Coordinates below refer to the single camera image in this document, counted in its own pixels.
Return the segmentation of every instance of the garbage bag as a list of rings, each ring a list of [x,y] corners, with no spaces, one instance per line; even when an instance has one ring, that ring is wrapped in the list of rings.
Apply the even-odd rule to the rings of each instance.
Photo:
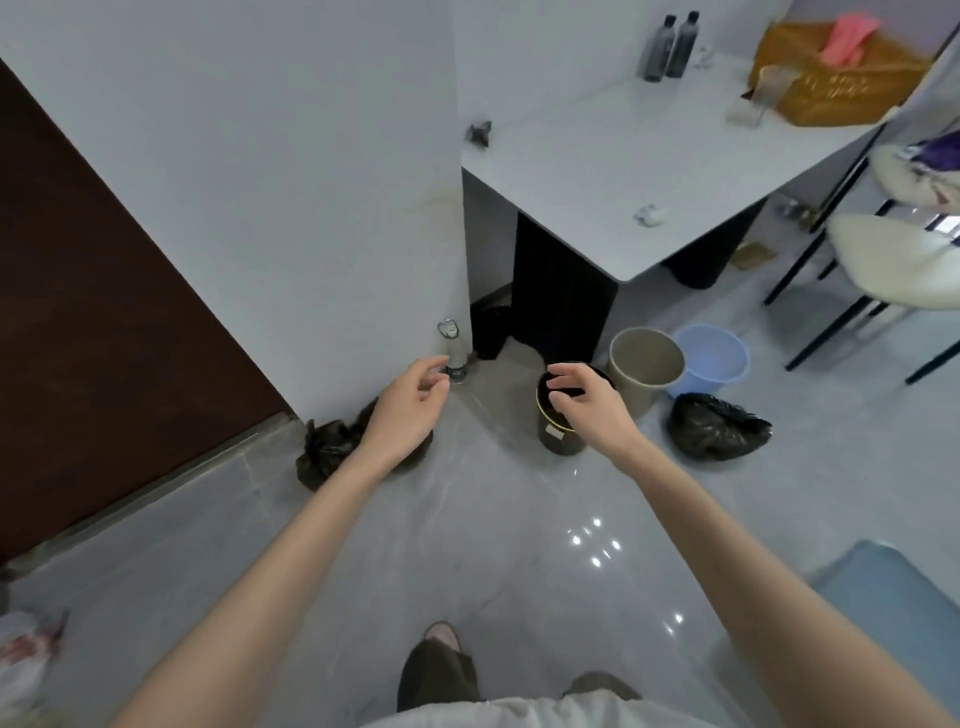
[[[297,480],[308,490],[316,493],[320,486],[337,472],[344,460],[357,449],[370,424],[370,417],[373,416],[373,409],[378,399],[374,399],[360,410],[353,425],[347,425],[343,420],[334,420],[316,427],[313,420],[307,422],[303,455],[297,458]],[[405,472],[416,467],[432,442],[433,432],[431,431],[426,439],[394,468],[393,472]]]
[[[712,395],[688,394],[674,402],[666,431],[696,460],[733,460],[766,445],[773,426]]]

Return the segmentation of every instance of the white plastic bag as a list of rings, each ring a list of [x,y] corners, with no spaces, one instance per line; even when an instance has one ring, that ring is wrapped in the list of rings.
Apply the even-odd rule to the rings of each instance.
[[[26,612],[0,617],[0,726],[22,718],[38,702],[55,639]]]

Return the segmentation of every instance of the table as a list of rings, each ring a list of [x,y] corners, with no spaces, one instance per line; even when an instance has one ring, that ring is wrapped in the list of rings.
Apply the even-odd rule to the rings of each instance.
[[[749,72],[718,54],[679,81],[631,79],[514,124],[494,120],[489,149],[465,144],[464,168],[521,211],[518,339],[547,361],[590,361],[619,283],[681,251],[688,266],[735,248],[772,191],[875,126],[801,128],[772,112],[755,129],[732,124]],[[634,213],[648,204],[668,207],[667,222],[642,227]]]

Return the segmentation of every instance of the forearm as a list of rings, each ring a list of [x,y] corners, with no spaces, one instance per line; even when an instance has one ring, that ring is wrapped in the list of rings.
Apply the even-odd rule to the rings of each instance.
[[[150,673],[112,728],[253,725],[286,648],[386,469],[359,449]]]
[[[621,470],[647,497],[787,725],[956,725],[666,455],[636,452]]]

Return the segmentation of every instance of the black bottle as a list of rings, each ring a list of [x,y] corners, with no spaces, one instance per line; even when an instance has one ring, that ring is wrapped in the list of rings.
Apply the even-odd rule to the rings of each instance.
[[[700,32],[700,26],[697,20],[700,14],[693,11],[686,19],[686,22],[677,29],[677,42],[673,46],[673,55],[670,62],[666,65],[666,75],[671,79],[679,79],[686,71],[686,65],[690,61],[690,54],[693,53],[693,44],[697,40],[697,34]]]
[[[670,62],[674,41],[677,39],[677,31],[673,29],[673,24],[676,22],[676,15],[667,15],[663,25],[657,28],[657,34],[650,43],[650,56],[647,57],[647,64],[643,69],[644,81],[656,83],[663,78],[666,66]]]

